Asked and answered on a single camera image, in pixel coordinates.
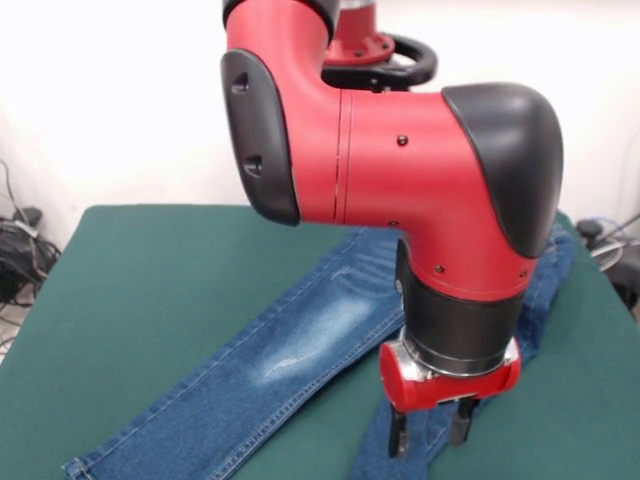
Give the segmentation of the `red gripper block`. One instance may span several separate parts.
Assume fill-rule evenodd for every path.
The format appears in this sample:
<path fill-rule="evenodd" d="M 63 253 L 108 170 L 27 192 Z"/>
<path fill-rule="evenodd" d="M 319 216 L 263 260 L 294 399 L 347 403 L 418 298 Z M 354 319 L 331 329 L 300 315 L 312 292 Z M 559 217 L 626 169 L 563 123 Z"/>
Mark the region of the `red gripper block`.
<path fill-rule="evenodd" d="M 401 458 L 409 447 L 405 413 L 460 400 L 451 420 L 449 443 L 463 445 L 468 439 L 479 399 L 511 390 L 521 374 L 522 356 L 516 340 L 512 339 L 498 368 L 480 376 L 456 377 L 421 366 L 411 358 L 402 340 L 397 339 L 380 346 L 379 369 L 385 394 L 391 403 L 388 455 Z"/>

